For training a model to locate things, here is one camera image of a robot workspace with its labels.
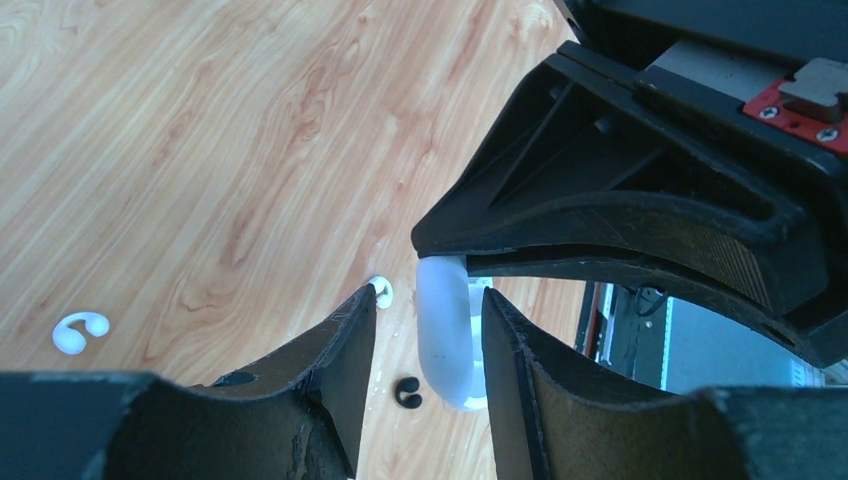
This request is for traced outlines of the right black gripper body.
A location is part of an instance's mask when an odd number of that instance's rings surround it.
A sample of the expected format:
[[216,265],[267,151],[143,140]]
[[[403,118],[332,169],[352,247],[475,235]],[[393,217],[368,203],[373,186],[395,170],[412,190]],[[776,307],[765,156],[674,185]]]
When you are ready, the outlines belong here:
[[847,62],[844,1],[560,1],[576,37],[629,67],[645,67],[692,40],[799,70],[815,59]]

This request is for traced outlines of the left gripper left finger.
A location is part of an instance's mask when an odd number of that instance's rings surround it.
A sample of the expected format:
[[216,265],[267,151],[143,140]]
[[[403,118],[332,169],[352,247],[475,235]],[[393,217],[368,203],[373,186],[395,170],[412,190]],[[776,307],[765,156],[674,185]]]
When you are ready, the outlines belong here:
[[208,386],[151,372],[5,372],[1,475],[352,479],[375,330],[368,284],[313,328]]

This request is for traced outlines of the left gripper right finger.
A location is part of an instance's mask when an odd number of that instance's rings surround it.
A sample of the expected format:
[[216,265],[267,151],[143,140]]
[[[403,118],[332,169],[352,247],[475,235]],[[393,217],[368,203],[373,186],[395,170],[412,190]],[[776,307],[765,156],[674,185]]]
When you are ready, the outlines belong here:
[[482,344],[501,479],[843,479],[847,393],[710,387],[685,395],[617,374],[499,291]]

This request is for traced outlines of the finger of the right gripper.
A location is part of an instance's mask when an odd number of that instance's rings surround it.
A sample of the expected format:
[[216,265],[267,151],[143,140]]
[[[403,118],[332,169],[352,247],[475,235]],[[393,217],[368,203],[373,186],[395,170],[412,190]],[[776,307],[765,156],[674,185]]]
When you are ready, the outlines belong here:
[[660,66],[564,43],[412,231],[473,273],[650,287],[847,356],[847,162]]

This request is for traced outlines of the white earbud charging case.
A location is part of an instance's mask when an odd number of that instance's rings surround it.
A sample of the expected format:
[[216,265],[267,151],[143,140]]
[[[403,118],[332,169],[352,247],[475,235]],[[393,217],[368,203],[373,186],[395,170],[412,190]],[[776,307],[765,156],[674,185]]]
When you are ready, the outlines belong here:
[[418,359],[431,389],[450,407],[488,407],[482,354],[482,297],[490,277],[473,277],[463,256],[431,256],[416,269]]

